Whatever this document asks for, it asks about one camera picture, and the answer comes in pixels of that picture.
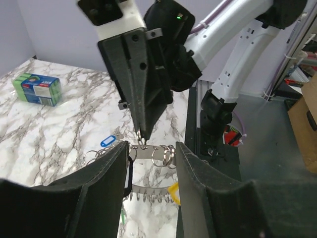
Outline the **blue tag key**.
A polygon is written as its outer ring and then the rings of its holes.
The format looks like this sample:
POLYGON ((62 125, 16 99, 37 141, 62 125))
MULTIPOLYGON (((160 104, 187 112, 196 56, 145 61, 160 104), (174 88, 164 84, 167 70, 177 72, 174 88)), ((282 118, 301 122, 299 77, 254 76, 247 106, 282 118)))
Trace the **blue tag key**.
POLYGON ((100 146, 102 148, 114 146, 115 144, 119 143, 123 139, 124 139, 124 135, 123 134, 117 134, 117 135, 112 134, 112 135, 109 135, 108 137, 106 137, 105 139, 103 139, 100 142, 100 146))

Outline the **brown cardboard box background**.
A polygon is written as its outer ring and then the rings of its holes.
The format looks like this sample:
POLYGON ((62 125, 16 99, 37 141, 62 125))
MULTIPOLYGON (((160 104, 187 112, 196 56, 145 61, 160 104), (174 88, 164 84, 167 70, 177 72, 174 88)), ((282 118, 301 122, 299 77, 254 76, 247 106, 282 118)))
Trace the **brown cardboard box background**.
POLYGON ((317 76, 301 88, 302 97, 288 111, 306 169, 317 172, 317 76))

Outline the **blue green sponge pack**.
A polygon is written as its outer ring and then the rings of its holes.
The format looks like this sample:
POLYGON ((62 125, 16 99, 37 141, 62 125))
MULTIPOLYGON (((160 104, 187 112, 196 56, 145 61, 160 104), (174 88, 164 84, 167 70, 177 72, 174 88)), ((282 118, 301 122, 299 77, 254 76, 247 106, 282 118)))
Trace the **blue green sponge pack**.
POLYGON ((24 102, 54 107, 62 99, 61 82, 57 77, 23 73, 12 85, 24 102))

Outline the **yellow key tag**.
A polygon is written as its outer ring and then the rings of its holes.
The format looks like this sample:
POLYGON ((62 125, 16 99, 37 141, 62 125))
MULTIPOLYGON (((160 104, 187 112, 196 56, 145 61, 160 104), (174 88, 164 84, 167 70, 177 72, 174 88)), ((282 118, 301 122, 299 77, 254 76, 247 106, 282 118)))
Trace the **yellow key tag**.
POLYGON ((170 187, 168 187, 168 193, 171 196, 171 199, 178 205, 181 205, 180 202, 180 195, 179 195, 179 183, 176 182, 173 185, 171 185, 170 187))

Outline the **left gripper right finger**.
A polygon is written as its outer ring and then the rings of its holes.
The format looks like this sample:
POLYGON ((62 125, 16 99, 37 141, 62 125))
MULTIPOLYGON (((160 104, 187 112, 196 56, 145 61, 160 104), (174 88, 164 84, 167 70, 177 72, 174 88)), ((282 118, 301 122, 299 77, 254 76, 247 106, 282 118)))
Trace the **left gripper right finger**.
POLYGON ((176 144, 176 168, 186 238, 314 238, 317 183, 240 182, 176 144))

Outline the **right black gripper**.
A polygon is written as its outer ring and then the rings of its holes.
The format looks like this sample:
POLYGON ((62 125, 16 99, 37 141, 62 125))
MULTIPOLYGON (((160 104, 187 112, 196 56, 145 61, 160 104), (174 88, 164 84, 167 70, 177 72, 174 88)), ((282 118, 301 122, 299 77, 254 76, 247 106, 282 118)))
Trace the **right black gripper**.
POLYGON ((162 37, 161 28, 148 30, 146 35, 144 28, 137 28, 98 42, 110 77, 119 86, 134 127, 144 139, 151 137, 154 125, 173 102, 162 37), (155 63, 149 76, 147 40, 155 63))

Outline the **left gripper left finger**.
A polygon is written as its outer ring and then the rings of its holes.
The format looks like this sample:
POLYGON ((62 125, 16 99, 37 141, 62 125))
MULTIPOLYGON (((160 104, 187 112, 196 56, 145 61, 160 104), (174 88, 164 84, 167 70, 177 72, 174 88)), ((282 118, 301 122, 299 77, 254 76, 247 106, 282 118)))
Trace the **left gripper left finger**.
POLYGON ((3 238, 114 238, 127 173, 121 142, 80 170, 49 185, 0 181, 3 238))

